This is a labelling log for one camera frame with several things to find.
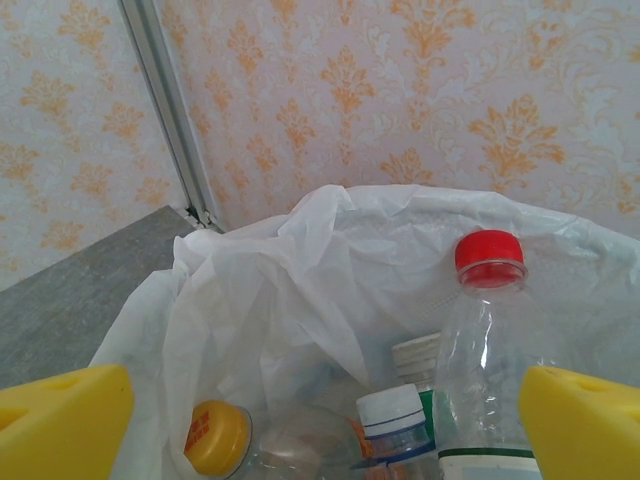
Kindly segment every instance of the trash bin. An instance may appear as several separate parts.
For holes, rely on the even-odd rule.
[[[355,399],[401,383],[391,347],[440,329],[453,248],[486,228],[520,239],[578,370],[640,385],[640,242],[495,193],[327,186],[289,215],[177,238],[173,269],[131,295],[92,361],[126,365],[136,395],[112,478],[200,478],[183,450],[210,398],[355,418]]]

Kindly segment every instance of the floral wallpaper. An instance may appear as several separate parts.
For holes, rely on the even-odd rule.
[[[495,190],[640,238],[637,0],[156,0],[226,223]]]
[[[0,111],[0,290],[183,206],[116,2],[0,0]]]

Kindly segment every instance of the plastic bottle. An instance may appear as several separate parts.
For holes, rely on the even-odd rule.
[[[415,385],[402,385],[366,395],[357,401],[365,438],[373,458],[353,472],[370,479],[435,480],[435,465],[428,452],[432,440]]]
[[[516,237],[467,235],[455,263],[462,292],[441,332],[434,396],[444,479],[540,480],[517,398],[528,367],[568,363],[566,345],[525,285]]]
[[[399,343],[391,349],[398,376],[405,384],[418,389],[426,418],[427,435],[433,440],[433,388],[436,376],[436,360],[440,348],[440,333]]]
[[[362,451],[350,421],[329,410],[296,407],[271,421],[218,400],[194,409],[185,446],[198,473],[234,480],[348,478]]]

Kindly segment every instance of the gray floor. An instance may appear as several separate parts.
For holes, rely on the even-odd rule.
[[[125,300],[193,231],[164,207],[0,292],[0,388],[85,367]]]

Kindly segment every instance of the red bottle cap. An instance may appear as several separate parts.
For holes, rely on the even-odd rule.
[[[456,270],[487,260],[511,260],[524,265],[524,255],[518,239],[502,230],[481,230],[470,233],[456,246]]]

